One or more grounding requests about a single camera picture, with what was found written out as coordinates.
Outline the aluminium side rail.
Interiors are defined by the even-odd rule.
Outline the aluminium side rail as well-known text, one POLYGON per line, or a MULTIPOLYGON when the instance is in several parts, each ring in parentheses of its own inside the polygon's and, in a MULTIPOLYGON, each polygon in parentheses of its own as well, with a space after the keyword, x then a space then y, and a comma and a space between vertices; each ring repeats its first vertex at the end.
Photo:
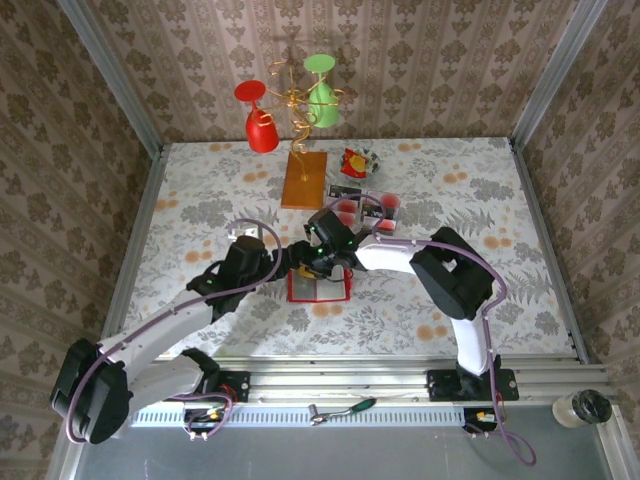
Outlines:
POLYGON ((131 230, 119 276, 106 316, 101 346, 105 339, 119 334, 126 322, 146 239, 154 214, 171 147, 164 147, 151 163, 137 215, 131 230))

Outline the aluminium front rail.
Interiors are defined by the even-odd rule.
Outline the aluminium front rail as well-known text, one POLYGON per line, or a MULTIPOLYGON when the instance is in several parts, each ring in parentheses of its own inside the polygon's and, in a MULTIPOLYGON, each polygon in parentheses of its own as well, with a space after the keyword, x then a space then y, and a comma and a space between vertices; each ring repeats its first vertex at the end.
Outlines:
MULTIPOLYGON (((322 407, 375 397, 382 406, 423 406, 430 402, 427 372, 454 366, 451 357, 262 356, 218 357, 223 370, 250 373, 250 405, 322 407)), ((577 390, 594 389, 615 398, 602 365, 569 357, 504 357, 514 372, 517 404, 548 405, 577 390)))

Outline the aluminium frame post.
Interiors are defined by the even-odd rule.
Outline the aluminium frame post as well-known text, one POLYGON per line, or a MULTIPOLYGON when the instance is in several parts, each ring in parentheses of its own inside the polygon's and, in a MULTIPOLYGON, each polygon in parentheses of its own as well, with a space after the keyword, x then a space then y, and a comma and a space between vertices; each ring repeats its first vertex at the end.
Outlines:
POLYGON ((607 0, 579 0, 513 131, 517 147, 524 147, 534 134, 606 4, 607 0))
POLYGON ((117 58, 116 50, 111 46, 106 32, 99 26, 98 17, 91 11, 88 0, 59 0, 59 4, 139 141, 150 158, 156 161, 161 155, 163 141, 135 92, 125 67, 117 58))

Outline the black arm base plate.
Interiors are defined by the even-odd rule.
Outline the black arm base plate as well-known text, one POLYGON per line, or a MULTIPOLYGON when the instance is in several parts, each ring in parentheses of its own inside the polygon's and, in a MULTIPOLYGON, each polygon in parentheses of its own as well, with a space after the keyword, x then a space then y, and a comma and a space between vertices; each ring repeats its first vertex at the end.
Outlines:
POLYGON ((165 396, 163 401, 204 401, 212 400, 214 395, 226 395, 233 404, 246 403, 251 388, 251 376, 248 371, 226 371, 196 376, 196 385, 192 391, 165 396))
MULTIPOLYGON (((505 401, 520 398, 515 373, 511 369, 495 371, 495 390, 505 401)), ((491 372, 477 377, 455 369, 428 370, 426 373, 429 398, 434 402, 492 401, 491 372)))

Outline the green plastic wine glass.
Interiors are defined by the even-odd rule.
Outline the green plastic wine glass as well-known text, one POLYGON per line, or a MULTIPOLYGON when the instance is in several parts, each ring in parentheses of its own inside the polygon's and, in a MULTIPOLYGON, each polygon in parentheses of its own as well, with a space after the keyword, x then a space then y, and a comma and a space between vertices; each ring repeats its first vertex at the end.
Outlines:
POLYGON ((338 95, 327 80, 335 63, 335 59, 328 54, 314 54, 304 62, 306 70, 318 76, 318 80, 309 90, 307 100, 310 120, 317 128, 332 127, 340 117, 338 95))

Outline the floral patterned table cover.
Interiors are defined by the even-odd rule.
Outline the floral patterned table cover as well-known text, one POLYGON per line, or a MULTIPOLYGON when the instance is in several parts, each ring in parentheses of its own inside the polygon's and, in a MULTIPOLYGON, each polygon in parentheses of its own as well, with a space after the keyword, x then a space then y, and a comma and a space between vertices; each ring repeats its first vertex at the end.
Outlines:
MULTIPOLYGON (((399 205, 397 235, 425 238, 447 226, 504 278, 507 297, 489 316, 492 343, 509 355, 573 357, 534 220, 505 138, 365 140, 380 157, 367 187, 399 205)), ((265 245, 304 236, 308 213, 285 210, 288 148, 253 152, 244 142, 171 146, 126 323, 165 305, 228 250, 228 224, 257 219, 265 245)), ((357 273, 345 302, 291 303, 277 281, 238 309, 173 345, 209 355, 426 355, 456 353, 450 321, 412 275, 357 273)))

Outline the clear jar black lid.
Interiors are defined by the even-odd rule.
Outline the clear jar black lid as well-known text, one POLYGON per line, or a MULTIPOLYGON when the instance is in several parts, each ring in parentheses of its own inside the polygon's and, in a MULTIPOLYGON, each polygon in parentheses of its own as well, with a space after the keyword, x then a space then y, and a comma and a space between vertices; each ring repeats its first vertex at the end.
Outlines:
POLYGON ((593 389, 573 392, 554 401, 552 414, 566 428, 606 423, 612 416, 611 402, 593 389))

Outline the red yellow snack packet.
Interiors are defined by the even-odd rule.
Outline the red yellow snack packet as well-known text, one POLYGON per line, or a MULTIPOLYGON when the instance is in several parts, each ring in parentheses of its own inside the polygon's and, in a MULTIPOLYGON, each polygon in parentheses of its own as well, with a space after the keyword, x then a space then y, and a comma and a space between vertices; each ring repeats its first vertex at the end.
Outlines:
POLYGON ((347 148, 342 157, 340 171, 348 177, 364 179, 367 177, 368 163, 369 159, 366 156, 347 148))

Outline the red plastic wine glass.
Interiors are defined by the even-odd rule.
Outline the red plastic wine glass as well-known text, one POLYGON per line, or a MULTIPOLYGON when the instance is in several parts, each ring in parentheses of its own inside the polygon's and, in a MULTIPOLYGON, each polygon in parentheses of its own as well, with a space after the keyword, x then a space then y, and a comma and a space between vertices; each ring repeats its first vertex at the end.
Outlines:
POLYGON ((238 101, 251 106, 245 130, 250 148, 260 154, 269 153, 279 145, 279 135, 272 115, 258 105, 266 91, 265 84, 258 80, 243 81, 234 91, 238 101))

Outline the black power connector bracket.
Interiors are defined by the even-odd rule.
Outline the black power connector bracket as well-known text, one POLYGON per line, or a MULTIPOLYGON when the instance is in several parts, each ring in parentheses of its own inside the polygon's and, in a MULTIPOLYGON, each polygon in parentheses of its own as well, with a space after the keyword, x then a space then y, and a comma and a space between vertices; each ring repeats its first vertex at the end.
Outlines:
POLYGON ((490 434, 498 429, 501 416, 492 407, 465 407, 463 429, 471 434, 490 434))
POLYGON ((206 439, 223 424, 225 413, 223 407, 187 410, 184 414, 183 428, 192 439, 206 439))

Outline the clear acrylic card display stand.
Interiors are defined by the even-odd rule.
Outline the clear acrylic card display stand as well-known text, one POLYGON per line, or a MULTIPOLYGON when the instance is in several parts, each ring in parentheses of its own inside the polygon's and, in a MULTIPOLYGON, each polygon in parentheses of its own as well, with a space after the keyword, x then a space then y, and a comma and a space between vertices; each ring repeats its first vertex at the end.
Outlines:
POLYGON ((398 195, 356 187, 331 185, 325 198, 342 223, 353 231, 371 229, 379 219, 380 234, 392 236, 396 233, 401 201, 398 195))

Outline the red leather card holder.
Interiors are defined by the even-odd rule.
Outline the red leather card holder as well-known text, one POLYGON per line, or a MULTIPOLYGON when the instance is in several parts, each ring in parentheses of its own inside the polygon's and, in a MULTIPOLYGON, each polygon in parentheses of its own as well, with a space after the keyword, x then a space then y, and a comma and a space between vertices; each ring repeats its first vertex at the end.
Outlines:
POLYGON ((287 299, 291 303, 328 303, 348 301, 351 296, 353 272, 345 270, 344 282, 332 283, 328 279, 308 279, 292 270, 287 277, 287 299))

